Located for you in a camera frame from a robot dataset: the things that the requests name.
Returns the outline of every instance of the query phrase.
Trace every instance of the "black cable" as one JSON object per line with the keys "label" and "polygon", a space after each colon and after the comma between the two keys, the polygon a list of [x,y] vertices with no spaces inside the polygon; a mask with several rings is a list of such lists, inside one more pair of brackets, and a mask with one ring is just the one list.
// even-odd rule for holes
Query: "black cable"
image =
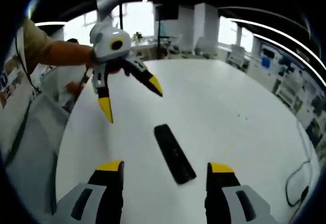
{"label": "black cable", "polygon": [[18,51],[17,35],[15,36],[15,47],[16,47],[16,53],[17,53],[18,59],[19,59],[21,65],[22,65],[22,68],[23,68],[23,70],[24,70],[26,76],[27,76],[27,79],[29,80],[30,84],[31,84],[32,87],[35,89],[35,91],[37,92],[37,94],[40,94],[41,91],[40,91],[37,87],[34,86],[34,84],[32,83],[32,80],[31,80],[30,76],[27,74],[27,71],[26,71],[25,65],[24,65],[24,63],[23,63],[23,61],[22,61],[22,58],[21,58],[21,56],[20,56],[20,53],[19,53],[19,51]]}
{"label": "black cable", "polygon": [[[299,167],[298,169],[296,169],[293,173],[290,174],[290,176],[287,178],[286,180],[286,183],[285,183],[285,196],[286,196],[286,202],[287,204],[290,206],[290,207],[295,207],[297,204],[299,204],[298,208],[295,210],[294,214],[292,215],[291,219],[289,222],[291,222],[293,220],[293,218],[295,217],[295,215],[297,214],[297,212],[299,211],[302,203],[303,203],[303,200],[306,198],[307,194],[308,194],[308,191],[309,191],[309,186],[311,184],[311,181],[312,181],[312,164],[311,164],[311,157],[312,157],[312,150],[310,152],[310,154],[308,154],[308,150],[306,148],[306,142],[304,140],[304,137],[302,135],[302,132],[301,132],[301,129],[300,129],[300,125],[299,125],[299,121],[297,120],[296,121],[296,126],[297,126],[297,129],[298,129],[298,132],[299,132],[299,135],[300,135],[300,138],[302,140],[302,143],[304,145],[304,148],[305,148],[305,152],[306,152],[306,157],[307,157],[307,160],[305,162],[303,162]],[[298,199],[297,201],[295,201],[294,203],[291,203],[291,201],[289,200],[289,196],[288,196],[288,184],[289,184],[289,181],[291,180],[291,178],[296,174],[298,173],[305,164],[309,164],[310,165],[310,179],[309,179],[309,184],[308,186],[304,189],[304,191],[302,192],[301,194],[301,197],[300,199]]]}

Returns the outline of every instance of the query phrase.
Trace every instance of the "window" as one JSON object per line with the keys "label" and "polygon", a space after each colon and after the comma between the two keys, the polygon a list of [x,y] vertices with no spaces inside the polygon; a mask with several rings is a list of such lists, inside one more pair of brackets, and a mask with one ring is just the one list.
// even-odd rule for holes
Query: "window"
{"label": "window", "polygon": [[[112,10],[113,26],[120,27],[119,6]],[[132,37],[136,32],[143,37],[154,36],[153,3],[135,2],[122,5],[123,29]]]}
{"label": "window", "polygon": [[235,44],[236,32],[237,24],[221,16],[218,41],[228,45]]}
{"label": "window", "polygon": [[97,11],[91,11],[70,20],[64,27],[64,40],[76,38],[80,44],[92,46],[90,31],[97,22]]}
{"label": "window", "polygon": [[248,31],[246,28],[242,28],[240,46],[243,47],[247,52],[252,52],[253,43],[254,43],[254,34]]}

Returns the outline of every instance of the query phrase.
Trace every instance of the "table surface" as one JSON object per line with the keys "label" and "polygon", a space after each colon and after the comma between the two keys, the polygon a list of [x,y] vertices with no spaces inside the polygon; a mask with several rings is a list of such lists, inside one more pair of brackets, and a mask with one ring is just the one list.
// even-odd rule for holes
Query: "table surface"
{"label": "table surface", "polygon": [[[109,76],[114,124],[87,83],[62,139],[57,200],[87,182],[99,165],[123,159],[121,223],[205,223],[206,169],[213,161],[234,168],[240,183],[259,193],[279,222],[288,221],[294,208],[287,206],[285,181],[307,160],[304,144],[312,171],[306,166],[290,182],[292,201],[309,184],[310,174],[311,185],[319,175],[315,151],[295,116],[272,93],[224,62],[161,60],[146,65],[164,96],[122,72]],[[197,174],[184,185],[173,180],[154,137],[154,127],[165,123]]]}

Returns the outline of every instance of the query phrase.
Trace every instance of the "white table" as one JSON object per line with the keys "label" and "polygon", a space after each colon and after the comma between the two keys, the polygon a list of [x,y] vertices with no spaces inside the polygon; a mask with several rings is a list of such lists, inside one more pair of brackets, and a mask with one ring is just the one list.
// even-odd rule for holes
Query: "white table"
{"label": "white table", "polygon": [[[100,164],[123,159],[121,223],[205,223],[206,168],[214,161],[233,167],[240,183],[250,185],[270,203],[273,216],[286,222],[295,208],[286,204],[285,181],[307,159],[295,116],[272,93],[224,62],[162,60],[146,65],[158,77],[164,97],[123,72],[109,76],[114,124],[100,110],[91,83],[84,88],[62,139],[57,199],[87,182]],[[164,123],[197,174],[181,186],[153,134]],[[314,151],[312,165],[313,185],[319,174]],[[293,202],[308,185],[309,169],[304,167],[289,185]]]}

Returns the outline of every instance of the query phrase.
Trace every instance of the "person's arm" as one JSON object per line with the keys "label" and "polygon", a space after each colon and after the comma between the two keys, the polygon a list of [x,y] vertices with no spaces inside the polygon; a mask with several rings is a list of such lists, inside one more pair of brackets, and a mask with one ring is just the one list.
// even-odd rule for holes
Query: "person's arm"
{"label": "person's arm", "polygon": [[92,66],[93,49],[71,42],[54,41],[44,31],[26,19],[24,29],[24,52],[28,74],[38,63],[54,66]]}

